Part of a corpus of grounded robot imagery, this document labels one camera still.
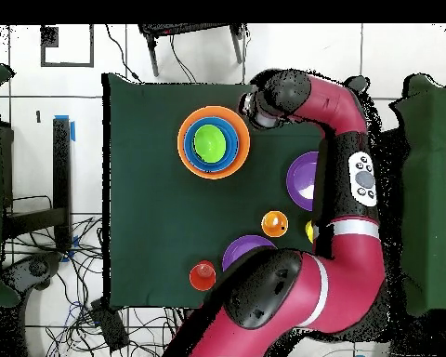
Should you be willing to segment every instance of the small cup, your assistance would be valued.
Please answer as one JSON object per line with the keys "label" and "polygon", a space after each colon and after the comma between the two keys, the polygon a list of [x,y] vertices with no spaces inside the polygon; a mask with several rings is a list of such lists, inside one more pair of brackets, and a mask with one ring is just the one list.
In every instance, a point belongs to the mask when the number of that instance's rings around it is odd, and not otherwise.
{"label": "small cup", "polygon": [[215,282],[216,272],[211,261],[202,260],[190,271],[190,284],[201,292],[211,289]]}
{"label": "small cup", "polygon": [[269,237],[281,237],[287,232],[289,223],[281,211],[269,211],[261,220],[263,232]]}
{"label": "small cup", "polygon": [[308,235],[308,239],[311,244],[314,244],[314,229],[312,228],[312,221],[310,220],[306,224],[306,234]]}

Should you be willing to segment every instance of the chair leg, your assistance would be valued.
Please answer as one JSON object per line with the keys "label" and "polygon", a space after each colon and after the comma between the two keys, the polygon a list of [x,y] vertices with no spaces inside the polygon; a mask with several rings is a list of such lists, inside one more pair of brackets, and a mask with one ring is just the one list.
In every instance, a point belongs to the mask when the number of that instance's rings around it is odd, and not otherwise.
{"label": "chair leg", "polygon": [[146,38],[147,38],[147,47],[149,48],[149,54],[151,55],[153,75],[155,77],[158,77],[159,68],[157,66],[157,57],[155,56],[155,47],[157,46],[157,43],[155,42],[155,38],[153,38],[151,35],[146,35]]}
{"label": "chair leg", "polygon": [[233,41],[234,51],[236,53],[236,61],[238,61],[239,64],[242,63],[242,52],[240,50],[240,43],[238,43],[238,28],[235,27],[235,25],[230,25],[230,32],[231,32],[231,40]]}

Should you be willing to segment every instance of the purple bowl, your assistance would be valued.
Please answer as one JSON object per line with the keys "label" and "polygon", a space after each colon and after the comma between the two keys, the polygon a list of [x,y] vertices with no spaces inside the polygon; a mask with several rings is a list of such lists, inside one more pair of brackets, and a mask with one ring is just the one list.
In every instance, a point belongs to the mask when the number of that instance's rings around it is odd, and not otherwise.
{"label": "purple bowl", "polygon": [[293,161],[287,171],[287,191],[293,201],[307,211],[312,211],[317,156],[317,152],[304,153]]}
{"label": "purple bowl", "polygon": [[230,246],[227,247],[227,250],[223,255],[223,261],[221,263],[223,271],[226,270],[234,260],[258,246],[276,247],[270,240],[260,237],[259,235],[244,235],[243,237],[234,240]]}

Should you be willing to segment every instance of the floor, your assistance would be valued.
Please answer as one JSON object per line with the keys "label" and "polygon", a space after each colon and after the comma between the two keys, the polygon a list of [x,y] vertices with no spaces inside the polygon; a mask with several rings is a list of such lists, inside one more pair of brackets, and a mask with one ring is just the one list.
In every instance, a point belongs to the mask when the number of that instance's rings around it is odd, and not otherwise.
{"label": "floor", "polygon": [[[446,24],[249,24],[245,81],[267,68],[314,70],[344,81],[362,73],[371,80],[374,98],[384,129],[398,125],[388,104],[400,97],[403,80],[410,73],[429,73],[446,85]],[[124,61],[143,82],[186,82],[166,38],[156,47],[160,76],[152,74],[149,52],[137,25],[110,25],[110,33],[124,51]],[[186,33],[175,38],[175,50],[198,82],[236,84],[242,81],[228,28]],[[59,47],[46,49],[46,61],[88,62],[87,25],[60,25]],[[101,212],[102,86],[101,73],[120,73],[131,79],[118,46],[109,38],[105,25],[94,27],[94,67],[41,67],[39,26],[0,26],[0,62],[16,75],[0,87],[0,116],[15,130],[13,152],[14,196],[52,195],[51,120],[67,114],[75,122],[72,142],[72,220],[97,220]],[[17,201],[14,211],[47,207],[47,200]],[[76,228],[80,235],[84,225]],[[82,242],[99,246],[95,230]],[[7,263],[26,255],[27,246],[7,244]],[[83,256],[76,256],[83,262]],[[102,292],[101,260],[90,265],[85,277],[91,300]],[[70,262],[62,262],[60,277],[68,297],[78,299],[76,274]],[[70,317],[70,304],[57,277],[43,291],[33,291],[27,313],[26,331],[32,357],[45,357],[53,347],[49,333],[59,335]],[[129,309],[123,312],[126,329],[137,344],[168,342],[171,333],[164,326],[162,309]],[[142,327],[143,322],[154,319]],[[102,338],[93,337],[90,346]],[[96,350],[96,357],[151,357],[136,346],[120,352]],[[324,344],[302,340],[290,357],[387,357],[387,344]],[[91,357],[89,352],[72,352],[69,357]]]}

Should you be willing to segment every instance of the orange bowl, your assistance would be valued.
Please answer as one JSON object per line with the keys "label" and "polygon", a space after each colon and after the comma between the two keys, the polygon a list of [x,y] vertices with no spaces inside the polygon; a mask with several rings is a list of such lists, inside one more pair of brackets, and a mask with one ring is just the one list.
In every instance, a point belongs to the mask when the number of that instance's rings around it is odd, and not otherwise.
{"label": "orange bowl", "polygon": [[[185,133],[187,132],[189,127],[199,119],[207,116],[217,116],[219,118],[225,119],[234,127],[234,129],[236,130],[236,134],[238,134],[238,140],[239,140],[238,153],[236,154],[236,157],[231,162],[231,164],[221,171],[216,171],[212,173],[207,173],[199,170],[198,168],[195,168],[189,162],[183,150],[183,139],[185,138]],[[182,126],[178,130],[177,149],[178,149],[178,156],[180,156],[181,161],[183,162],[185,167],[187,167],[188,170],[190,170],[193,174],[196,174],[199,177],[205,179],[222,179],[224,177],[230,176],[235,171],[240,169],[240,167],[246,160],[246,157],[248,157],[249,153],[248,127],[246,127],[246,124],[244,123],[241,116],[238,115],[238,113],[236,113],[235,111],[232,111],[226,107],[219,107],[219,106],[203,107],[197,111],[192,112],[187,117],[187,119],[185,119]]]}
{"label": "orange bowl", "polygon": [[263,232],[269,237],[281,237],[287,232],[287,217],[281,211],[269,211],[261,220]]}

